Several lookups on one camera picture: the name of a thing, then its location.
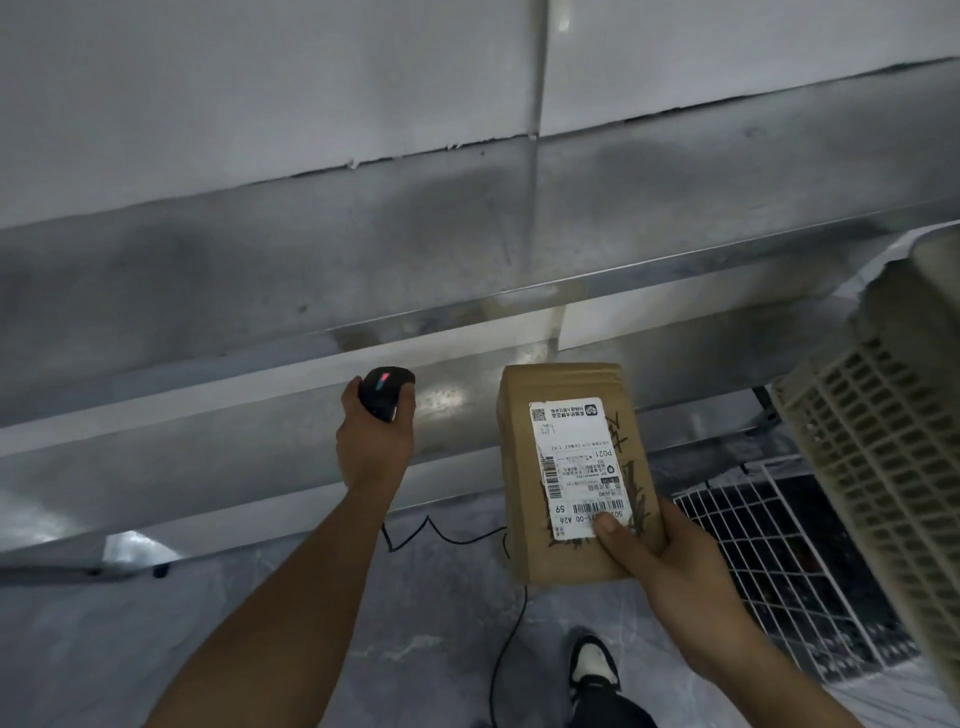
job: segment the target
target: forearm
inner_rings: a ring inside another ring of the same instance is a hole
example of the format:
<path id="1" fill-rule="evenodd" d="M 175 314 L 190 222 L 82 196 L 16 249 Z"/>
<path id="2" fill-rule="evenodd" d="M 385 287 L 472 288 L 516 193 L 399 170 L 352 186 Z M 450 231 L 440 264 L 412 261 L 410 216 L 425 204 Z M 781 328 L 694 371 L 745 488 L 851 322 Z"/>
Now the forearm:
<path id="1" fill-rule="evenodd" d="M 753 728 L 858 728 L 842 705 L 757 631 L 756 642 L 722 670 L 717 687 Z"/>
<path id="2" fill-rule="evenodd" d="M 210 635 L 147 725 L 310 726 L 347 655 L 396 487 L 355 487 Z"/>

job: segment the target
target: barcode scanner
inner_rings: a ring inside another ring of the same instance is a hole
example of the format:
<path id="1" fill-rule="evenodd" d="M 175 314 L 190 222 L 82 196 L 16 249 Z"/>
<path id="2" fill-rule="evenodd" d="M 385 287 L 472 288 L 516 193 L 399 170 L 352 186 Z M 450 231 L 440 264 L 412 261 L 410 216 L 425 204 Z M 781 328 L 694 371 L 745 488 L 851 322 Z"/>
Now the barcode scanner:
<path id="1" fill-rule="evenodd" d="M 415 384 L 417 378 L 403 367 L 377 367 L 360 382 L 360 403 L 377 420 L 391 423 L 396 415 L 396 403 L 400 399 L 400 387 L 407 382 Z"/>

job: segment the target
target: black and white sneaker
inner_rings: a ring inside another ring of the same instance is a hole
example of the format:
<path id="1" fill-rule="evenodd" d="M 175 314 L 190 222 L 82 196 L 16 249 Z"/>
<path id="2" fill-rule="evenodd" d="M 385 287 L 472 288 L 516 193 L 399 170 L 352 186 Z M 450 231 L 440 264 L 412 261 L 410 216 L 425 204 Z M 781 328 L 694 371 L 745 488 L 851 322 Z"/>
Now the black and white sneaker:
<path id="1" fill-rule="evenodd" d="M 616 662 L 596 635 L 584 634 L 570 650 L 570 699 L 577 701 L 584 690 L 620 692 L 620 674 Z"/>

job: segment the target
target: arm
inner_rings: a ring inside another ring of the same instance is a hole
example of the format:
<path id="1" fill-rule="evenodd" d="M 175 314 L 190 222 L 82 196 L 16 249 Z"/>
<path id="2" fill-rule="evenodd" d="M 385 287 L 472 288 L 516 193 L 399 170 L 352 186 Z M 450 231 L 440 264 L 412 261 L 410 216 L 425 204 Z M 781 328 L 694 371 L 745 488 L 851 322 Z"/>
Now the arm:
<path id="1" fill-rule="evenodd" d="M 660 499 L 660 510 L 669 540 L 660 557 L 610 514 L 598 515 L 594 529 L 640 582 L 686 663 L 720 688 L 754 728 L 857 728 L 856 718 L 756 626 L 709 534 L 668 500 Z"/>
<path id="2" fill-rule="evenodd" d="M 148 728 L 314 728 L 337 684 L 376 538 L 413 452 L 413 385 L 382 423 L 344 392 L 337 459 L 348 492 L 187 661 Z"/>

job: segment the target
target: brown cardboard package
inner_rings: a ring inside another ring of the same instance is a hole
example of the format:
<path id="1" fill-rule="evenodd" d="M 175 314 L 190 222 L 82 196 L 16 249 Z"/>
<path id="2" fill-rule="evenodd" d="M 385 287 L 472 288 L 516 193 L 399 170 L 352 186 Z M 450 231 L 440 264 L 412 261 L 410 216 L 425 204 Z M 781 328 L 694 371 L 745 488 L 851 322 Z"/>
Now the brown cardboard package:
<path id="1" fill-rule="evenodd" d="M 620 366 L 509 366 L 500 379 L 496 419 L 500 427 L 507 525 L 512 546 L 511 568 L 515 576 L 527 584 L 581 584 L 626 575 L 595 538 L 573 541 L 554 538 L 530 405 L 579 398 L 602 401 L 611 444 L 633 510 L 632 523 L 639 524 L 640 539 L 651 550 L 655 553 L 663 550 L 660 508 Z"/>

